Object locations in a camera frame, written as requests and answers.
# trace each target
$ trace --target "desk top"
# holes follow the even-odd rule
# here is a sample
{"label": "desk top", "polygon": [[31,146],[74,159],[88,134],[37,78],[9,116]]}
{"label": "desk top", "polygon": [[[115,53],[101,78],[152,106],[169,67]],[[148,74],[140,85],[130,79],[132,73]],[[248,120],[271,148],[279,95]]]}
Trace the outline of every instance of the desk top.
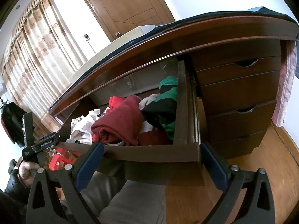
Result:
{"label": "desk top", "polygon": [[100,60],[49,109],[56,116],[84,97],[159,60],[200,48],[248,39],[296,40],[299,26],[264,7],[212,12],[157,26]]}

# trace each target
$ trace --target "door frame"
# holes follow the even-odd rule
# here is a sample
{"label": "door frame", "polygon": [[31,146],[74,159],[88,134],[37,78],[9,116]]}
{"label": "door frame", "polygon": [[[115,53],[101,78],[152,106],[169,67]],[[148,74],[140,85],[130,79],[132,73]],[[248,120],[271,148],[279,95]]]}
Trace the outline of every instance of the door frame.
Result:
{"label": "door frame", "polygon": [[[113,35],[111,34],[111,32],[109,31],[108,27],[105,25],[104,21],[101,19],[100,15],[98,14],[98,12],[96,11],[96,9],[94,8],[94,6],[92,5],[92,3],[90,2],[90,0],[84,0],[85,3],[87,4],[87,6],[89,7],[89,9],[91,10],[92,14],[95,16],[95,18],[97,19],[98,23],[100,24],[100,26],[102,27],[103,31],[105,32],[105,34],[107,35],[107,37],[109,38],[109,40],[112,42],[115,39],[113,38]],[[159,0],[160,4],[163,7],[163,10],[165,11],[167,17],[169,18],[170,22],[174,22],[175,19],[170,11],[170,9],[168,8],[166,2],[164,0]]]}
{"label": "door frame", "polygon": [[89,7],[90,11],[92,12],[93,16],[95,16],[96,20],[98,21],[98,23],[100,24],[100,26],[102,27],[103,31],[105,32],[105,34],[107,35],[108,39],[110,40],[110,42],[114,41],[114,38],[112,36],[112,34],[110,33],[110,31],[108,30],[107,26],[105,25],[104,21],[101,19],[101,17],[99,16],[98,12],[95,10],[94,6],[92,5],[92,3],[90,2],[90,0],[84,0],[85,3],[87,4],[87,6]]}

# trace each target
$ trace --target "drawer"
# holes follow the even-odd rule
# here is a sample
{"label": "drawer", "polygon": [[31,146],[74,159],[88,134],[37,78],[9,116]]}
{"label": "drawer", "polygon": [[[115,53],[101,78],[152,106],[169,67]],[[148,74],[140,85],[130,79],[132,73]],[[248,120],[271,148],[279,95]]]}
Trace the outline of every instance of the drawer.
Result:
{"label": "drawer", "polygon": [[[155,145],[155,146],[108,146],[105,148],[105,159],[125,160],[133,162],[151,162],[151,163],[179,163],[179,162],[200,162],[199,150],[199,123],[198,108],[193,80],[192,70],[186,66],[185,62],[178,61],[176,58],[165,62],[145,66],[129,75],[128,80],[120,78],[119,80],[108,84],[107,88],[95,92],[91,99],[96,103],[97,108],[105,108],[105,104],[111,96],[127,97],[132,94],[139,96],[148,96],[148,89],[159,87],[160,78],[146,77],[146,83],[143,80],[144,75],[153,75],[159,71],[163,74],[163,79],[169,75],[178,78],[177,110],[175,119],[175,132],[173,145]],[[90,147],[82,144],[64,144],[65,149],[75,152],[82,152]]]}
{"label": "drawer", "polygon": [[277,70],[200,87],[206,115],[275,100],[279,75]]}
{"label": "drawer", "polygon": [[250,154],[253,149],[260,145],[265,133],[266,130],[244,137],[211,143],[211,146],[213,146],[215,151],[224,158],[246,155]]}
{"label": "drawer", "polygon": [[190,53],[195,71],[252,60],[280,56],[280,40],[254,39],[202,48]]}
{"label": "drawer", "polygon": [[276,101],[254,105],[207,118],[210,142],[218,142],[267,130]]}
{"label": "drawer", "polygon": [[280,70],[281,57],[274,56],[262,59],[241,60],[235,63],[216,66],[201,71],[197,71],[196,75],[201,86],[260,74],[269,71]]}

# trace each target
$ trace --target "drawer handle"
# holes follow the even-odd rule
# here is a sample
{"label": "drawer handle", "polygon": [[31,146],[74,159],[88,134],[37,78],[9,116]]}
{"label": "drawer handle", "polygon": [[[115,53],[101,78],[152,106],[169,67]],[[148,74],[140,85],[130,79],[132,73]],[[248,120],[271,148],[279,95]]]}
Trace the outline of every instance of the drawer handle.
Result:
{"label": "drawer handle", "polygon": [[235,62],[235,64],[238,65],[239,67],[247,68],[247,67],[254,66],[258,62],[258,60],[259,59],[242,60],[242,61]]}
{"label": "drawer handle", "polygon": [[252,105],[248,108],[244,108],[244,109],[239,109],[239,110],[236,110],[239,114],[248,114],[248,113],[251,113],[254,109],[255,109],[255,106],[256,105]]}
{"label": "drawer handle", "polygon": [[236,137],[235,140],[242,140],[242,139],[245,139],[245,138],[248,138],[249,135],[246,135],[246,136],[240,136],[240,137]]}

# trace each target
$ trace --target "black bag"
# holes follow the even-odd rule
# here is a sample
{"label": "black bag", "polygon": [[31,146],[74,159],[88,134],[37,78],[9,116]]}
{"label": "black bag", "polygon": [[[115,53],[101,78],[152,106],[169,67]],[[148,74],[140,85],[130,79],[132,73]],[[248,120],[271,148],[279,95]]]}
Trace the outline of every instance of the black bag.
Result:
{"label": "black bag", "polygon": [[3,103],[1,124],[11,141],[14,144],[18,144],[19,147],[25,146],[22,124],[22,118],[25,113],[26,111],[14,102],[9,104]]}

